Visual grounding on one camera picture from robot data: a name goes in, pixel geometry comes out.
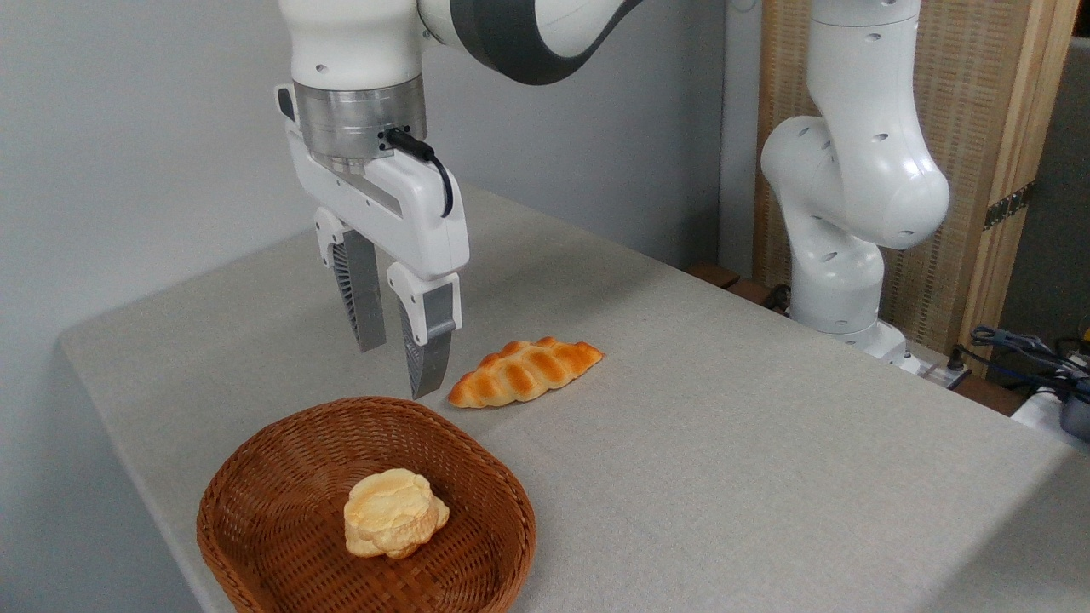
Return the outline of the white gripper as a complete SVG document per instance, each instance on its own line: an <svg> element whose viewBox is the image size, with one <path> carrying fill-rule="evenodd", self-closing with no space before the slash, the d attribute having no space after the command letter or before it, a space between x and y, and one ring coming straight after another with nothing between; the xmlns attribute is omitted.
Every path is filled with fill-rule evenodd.
<svg viewBox="0 0 1090 613"><path fill-rule="evenodd" d="M467 217L453 175L408 145L426 139L423 86L359 92L284 83L276 89L296 179L316 199L324 266L334 272L361 352L387 340L376 250L399 300L413 399L439 389L455 330Z"/></svg>

